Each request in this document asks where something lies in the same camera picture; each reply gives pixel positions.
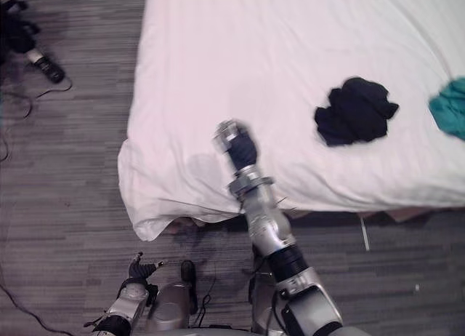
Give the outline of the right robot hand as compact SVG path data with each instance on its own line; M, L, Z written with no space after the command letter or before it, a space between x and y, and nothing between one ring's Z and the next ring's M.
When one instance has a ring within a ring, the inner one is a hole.
M256 164L256 145L245 124L237 120L222 121L217 127L214 139L229 156L236 172Z

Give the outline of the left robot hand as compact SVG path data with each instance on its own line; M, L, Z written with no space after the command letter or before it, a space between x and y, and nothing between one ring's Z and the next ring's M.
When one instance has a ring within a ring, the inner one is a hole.
M159 268L164 266L164 262L158 263L141 263L143 252L138 252L129 265L129 278L147 279L152 276Z

